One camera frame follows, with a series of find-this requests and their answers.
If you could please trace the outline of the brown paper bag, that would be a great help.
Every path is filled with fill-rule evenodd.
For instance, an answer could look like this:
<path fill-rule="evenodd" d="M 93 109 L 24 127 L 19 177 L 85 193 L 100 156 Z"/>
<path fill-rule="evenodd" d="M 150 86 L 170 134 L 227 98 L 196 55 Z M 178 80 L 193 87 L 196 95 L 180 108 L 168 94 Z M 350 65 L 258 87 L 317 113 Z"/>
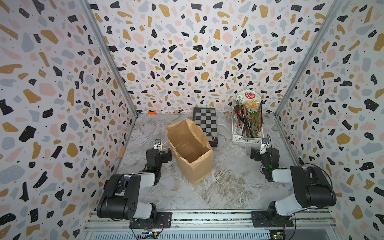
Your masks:
<path fill-rule="evenodd" d="M 212 173 L 213 149 L 206 133 L 194 121 L 184 119 L 166 127 L 176 162 L 194 185 Z"/>

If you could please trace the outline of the large white yellow snack packet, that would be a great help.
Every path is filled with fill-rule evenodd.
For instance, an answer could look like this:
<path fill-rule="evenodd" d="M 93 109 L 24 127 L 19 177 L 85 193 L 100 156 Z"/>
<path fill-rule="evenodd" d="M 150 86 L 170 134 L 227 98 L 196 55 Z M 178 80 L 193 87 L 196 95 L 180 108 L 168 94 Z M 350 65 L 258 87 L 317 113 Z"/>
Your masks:
<path fill-rule="evenodd" d="M 234 108 L 238 126 L 236 132 L 246 137 L 256 138 L 263 125 L 261 97 L 253 90 L 242 90 L 236 97 Z"/>

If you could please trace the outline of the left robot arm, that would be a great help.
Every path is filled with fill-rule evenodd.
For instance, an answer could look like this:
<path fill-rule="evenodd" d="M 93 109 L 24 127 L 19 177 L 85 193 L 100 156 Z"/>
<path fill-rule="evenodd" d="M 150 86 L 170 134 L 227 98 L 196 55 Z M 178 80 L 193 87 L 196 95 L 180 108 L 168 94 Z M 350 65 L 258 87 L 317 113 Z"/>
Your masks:
<path fill-rule="evenodd" d="M 139 201 L 140 190 L 156 186 L 161 178 L 163 164 L 172 160 L 172 151 L 149 149 L 147 164 L 136 174 L 114 174 L 106 181 L 104 193 L 96 208 L 99 218 L 119 220 L 155 221 L 155 204 Z"/>

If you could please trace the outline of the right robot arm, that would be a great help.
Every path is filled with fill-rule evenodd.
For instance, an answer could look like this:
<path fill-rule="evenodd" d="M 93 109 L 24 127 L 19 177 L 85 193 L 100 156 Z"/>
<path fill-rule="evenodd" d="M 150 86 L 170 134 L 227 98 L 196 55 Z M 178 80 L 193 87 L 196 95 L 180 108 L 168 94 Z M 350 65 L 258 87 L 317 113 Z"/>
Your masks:
<path fill-rule="evenodd" d="M 323 209 L 336 204 L 332 180 L 322 168 L 313 164 L 281 168 L 279 150 L 267 146 L 260 150 L 251 148 L 250 158 L 261 162 L 260 172 L 268 182 L 293 186 L 293 193 L 268 206 L 263 218 L 269 223 L 281 223 L 304 210 Z"/>

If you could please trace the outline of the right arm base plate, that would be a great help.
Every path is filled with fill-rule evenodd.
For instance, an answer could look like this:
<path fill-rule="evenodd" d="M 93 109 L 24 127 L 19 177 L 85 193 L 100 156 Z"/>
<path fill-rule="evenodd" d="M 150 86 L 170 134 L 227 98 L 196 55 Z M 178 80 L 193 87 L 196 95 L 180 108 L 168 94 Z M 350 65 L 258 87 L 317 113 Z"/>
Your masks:
<path fill-rule="evenodd" d="M 291 217 L 280 216 L 268 211 L 252 211 L 251 220 L 254 228 L 294 227 Z"/>

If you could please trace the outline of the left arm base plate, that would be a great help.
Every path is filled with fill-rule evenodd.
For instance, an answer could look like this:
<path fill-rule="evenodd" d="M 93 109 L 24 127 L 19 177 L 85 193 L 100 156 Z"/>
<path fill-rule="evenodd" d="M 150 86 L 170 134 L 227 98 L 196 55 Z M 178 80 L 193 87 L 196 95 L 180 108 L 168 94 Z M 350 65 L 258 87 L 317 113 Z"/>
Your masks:
<path fill-rule="evenodd" d="M 131 229 L 169 229 L 172 223 L 172 212 L 156 212 L 148 219 L 132 219 L 130 220 Z"/>

